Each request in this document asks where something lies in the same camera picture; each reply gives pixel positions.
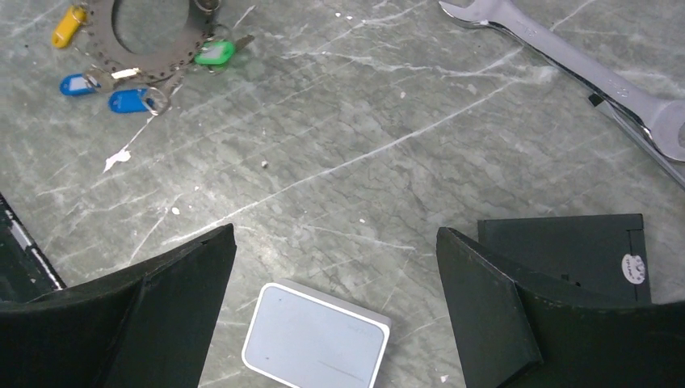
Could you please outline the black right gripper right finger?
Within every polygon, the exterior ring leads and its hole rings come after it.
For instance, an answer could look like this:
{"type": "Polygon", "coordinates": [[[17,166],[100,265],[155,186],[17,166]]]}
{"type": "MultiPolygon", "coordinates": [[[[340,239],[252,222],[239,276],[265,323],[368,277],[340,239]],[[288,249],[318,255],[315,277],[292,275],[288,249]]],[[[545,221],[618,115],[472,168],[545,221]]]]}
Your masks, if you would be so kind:
{"type": "Polygon", "coordinates": [[[683,386],[682,302],[596,293],[449,227],[436,257],[467,386],[683,386]]]}

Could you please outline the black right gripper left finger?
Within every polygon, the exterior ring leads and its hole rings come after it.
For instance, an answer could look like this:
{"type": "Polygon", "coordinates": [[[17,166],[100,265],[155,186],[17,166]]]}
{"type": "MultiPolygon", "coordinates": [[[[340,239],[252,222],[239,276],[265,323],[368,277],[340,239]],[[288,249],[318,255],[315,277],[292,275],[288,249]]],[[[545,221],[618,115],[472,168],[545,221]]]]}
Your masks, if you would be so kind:
{"type": "Polygon", "coordinates": [[[236,251],[226,224],[98,279],[2,303],[2,386],[198,386],[236,251]]]}

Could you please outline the blue key tag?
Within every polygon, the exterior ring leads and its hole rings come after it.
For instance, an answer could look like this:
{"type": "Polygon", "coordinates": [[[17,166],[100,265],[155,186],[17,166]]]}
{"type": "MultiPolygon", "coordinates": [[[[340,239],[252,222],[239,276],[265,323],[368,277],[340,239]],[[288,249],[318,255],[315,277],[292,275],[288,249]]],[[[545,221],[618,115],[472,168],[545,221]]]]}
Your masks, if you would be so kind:
{"type": "Polygon", "coordinates": [[[154,101],[147,95],[147,88],[115,91],[108,100],[108,107],[114,113],[150,112],[154,101]]]}
{"type": "Polygon", "coordinates": [[[79,96],[95,93],[97,87],[89,84],[82,74],[71,74],[61,80],[59,91],[66,96],[79,96]]]}

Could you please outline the green key tag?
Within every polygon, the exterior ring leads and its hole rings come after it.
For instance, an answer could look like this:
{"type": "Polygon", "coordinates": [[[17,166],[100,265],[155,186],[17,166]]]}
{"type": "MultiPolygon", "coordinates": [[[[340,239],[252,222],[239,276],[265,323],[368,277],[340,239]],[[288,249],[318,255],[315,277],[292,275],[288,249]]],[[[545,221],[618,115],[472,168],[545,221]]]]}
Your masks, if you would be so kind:
{"type": "Polygon", "coordinates": [[[210,41],[195,55],[194,62],[198,65],[225,65],[235,54],[235,45],[227,40],[210,41]]]}

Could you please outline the yellow key tag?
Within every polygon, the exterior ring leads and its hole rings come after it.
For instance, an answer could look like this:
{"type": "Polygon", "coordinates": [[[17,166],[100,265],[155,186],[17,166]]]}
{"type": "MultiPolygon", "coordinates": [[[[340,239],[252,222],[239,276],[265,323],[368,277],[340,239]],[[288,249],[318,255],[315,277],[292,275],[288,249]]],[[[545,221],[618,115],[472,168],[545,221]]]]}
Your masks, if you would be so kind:
{"type": "Polygon", "coordinates": [[[51,44],[57,49],[66,48],[78,29],[86,22],[87,11],[82,5],[70,6],[54,28],[51,44]]]}

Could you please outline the black flat box with sticker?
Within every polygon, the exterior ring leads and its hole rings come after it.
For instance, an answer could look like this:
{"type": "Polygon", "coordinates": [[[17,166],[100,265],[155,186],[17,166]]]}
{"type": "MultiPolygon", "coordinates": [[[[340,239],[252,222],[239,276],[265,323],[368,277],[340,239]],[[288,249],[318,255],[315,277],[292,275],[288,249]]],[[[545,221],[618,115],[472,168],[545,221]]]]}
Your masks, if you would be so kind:
{"type": "Polygon", "coordinates": [[[532,270],[591,292],[652,301],[639,213],[480,220],[478,241],[532,270]]]}

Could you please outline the chrome combination wrench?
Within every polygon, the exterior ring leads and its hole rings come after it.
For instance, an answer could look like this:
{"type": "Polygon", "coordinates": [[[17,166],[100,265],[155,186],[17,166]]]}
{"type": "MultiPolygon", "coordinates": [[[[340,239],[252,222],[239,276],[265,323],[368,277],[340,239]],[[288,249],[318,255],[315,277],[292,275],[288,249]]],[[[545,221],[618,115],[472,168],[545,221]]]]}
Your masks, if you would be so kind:
{"type": "Polygon", "coordinates": [[[684,161],[684,147],[679,143],[683,100],[661,99],[642,90],[526,16],[511,1],[474,1],[467,7],[446,1],[439,4],[462,27],[496,28],[535,49],[628,116],[664,157],[684,161]]]}

